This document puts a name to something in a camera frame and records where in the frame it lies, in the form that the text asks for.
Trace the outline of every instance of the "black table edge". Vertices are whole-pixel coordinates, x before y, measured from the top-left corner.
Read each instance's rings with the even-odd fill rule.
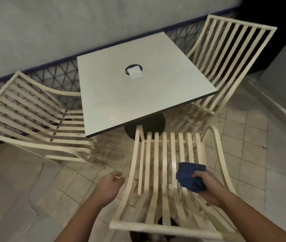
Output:
[[[172,109],[172,108],[175,108],[175,107],[180,106],[180,105],[184,105],[184,104],[187,104],[187,103],[191,103],[191,102],[197,101],[197,100],[199,100],[199,99],[203,99],[203,98],[205,98],[205,97],[209,97],[209,96],[215,95],[217,92],[218,92],[218,91],[215,91],[215,92],[213,92],[213,93],[209,93],[209,94],[206,94],[206,95],[204,95],[204,96],[191,99],[191,100],[189,100],[189,101],[180,103],[180,104],[178,104],[178,105],[171,106],[171,107],[166,108],[166,109],[162,109],[162,110],[160,110],[160,111],[157,111],[157,112],[154,112],[154,113],[152,113],[152,114],[148,114],[148,115],[142,116],[142,117],[140,117],[140,118],[137,118],[137,119],[134,119],[134,120],[131,120],[131,121],[128,121],[128,122],[119,124],[119,125],[117,125],[117,126],[113,126],[113,127],[107,128],[107,129],[102,130],[102,131],[100,131],[100,132],[96,132],[96,133],[90,134],[90,135],[86,136],[86,138],[94,137],[94,136],[96,136],[96,135],[99,135],[99,134],[102,134],[102,133],[105,133],[105,132],[114,130],[114,129],[119,128],[119,127],[121,127],[121,126],[125,126],[125,125],[128,125],[128,124],[131,124],[131,123],[133,123],[133,122],[135,122],[135,121],[143,120],[144,118],[148,118],[148,117],[151,117],[151,116],[153,116],[153,115],[155,115],[155,114],[162,113],[162,112],[164,112],[164,111],[166,111],[166,110],[168,110],[168,109]]]

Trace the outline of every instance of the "white paper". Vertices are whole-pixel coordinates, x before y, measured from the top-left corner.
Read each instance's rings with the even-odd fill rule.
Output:
[[[127,69],[127,72],[129,73],[129,76],[131,77],[132,80],[135,80],[135,79],[138,79],[144,76],[143,72],[141,71],[138,65]]]

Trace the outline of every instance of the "cream slatted chair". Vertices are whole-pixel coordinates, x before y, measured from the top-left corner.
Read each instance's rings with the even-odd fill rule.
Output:
[[[88,163],[97,140],[86,138],[82,110],[67,110],[57,95],[81,96],[16,72],[0,89],[0,141],[48,159]]]
[[[220,135],[218,130],[214,126],[208,126],[206,132],[213,133],[217,157],[219,160],[221,174],[224,184],[229,190],[236,194],[233,184],[230,180],[227,166],[225,163]],[[129,174],[129,180],[122,198],[122,201],[115,212],[113,219],[110,222],[110,229],[113,229],[105,238],[105,242],[111,241],[114,235],[114,230],[136,231],[146,232],[151,234],[165,234],[192,238],[202,238],[209,240],[224,240],[224,241],[243,241],[240,233],[227,217],[227,215],[218,207],[213,207],[196,193],[188,191],[186,188],[182,188],[183,198],[181,200],[178,192],[179,183],[176,180],[177,172],[177,160],[176,160],[176,144],[179,145],[180,162],[197,162],[207,165],[207,159],[205,156],[204,142],[205,133],[200,138],[199,133],[163,133],[162,138],[159,138],[159,134],[155,133],[155,139],[152,140],[152,133],[147,134],[147,139],[144,139],[143,129],[141,126],[137,126],[132,165]],[[151,144],[154,143],[154,161],[151,159]],[[168,156],[167,148],[171,150],[171,163],[172,171],[168,171]],[[196,153],[193,152],[193,146],[196,146]],[[159,150],[162,148],[162,166],[159,166]],[[139,177],[137,193],[131,194],[133,179],[135,170],[139,165]],[[162,169],[162,184],[159,191],[159,168]],[[150,170],[153,169],[153,191],[150,190]],[[168,185],[168,180],[172,180],[172,184]],[[168,198],[168,191],[172,189],[174,198],[174,207],[169,208],[170,199]],[[131,199],[138,198],[131,220],[124,221],[123,213],[127,204]],[[194,220],[195,225],[188,220],[186,210],[189,208],[191,219]],[[141,211],[146,210],[146,214],[142,216]],[[213,227],[209,223],[205,222],[200,212],[204,212],[204,216],[212,222]],[[180,227],[171,226],[170,217],[171,214],[176,212],[178,223]],[[157,222],[162,216],[163,224],[159,225]]]
[[[216,95],[192,104],[189,118],[206,127],[233,95],[276,27],[208,15],[204,28],[187,57],[218,89]]]

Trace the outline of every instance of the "blue rag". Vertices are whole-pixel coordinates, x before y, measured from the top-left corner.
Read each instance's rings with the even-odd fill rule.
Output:
[[[180,162],[176,178],[182,187],[185,187],[192,192],[199,193],[204,191],[206,186],[200,177],[191,177],[195,171],[206,171],[206,166],[196,163]]]

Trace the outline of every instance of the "table top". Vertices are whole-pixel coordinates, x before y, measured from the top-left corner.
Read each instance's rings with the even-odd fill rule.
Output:
[[[164,32],[77,61],[87,137],[217,92]],[[142,66],[144,76],[132,80],[130,65]]]

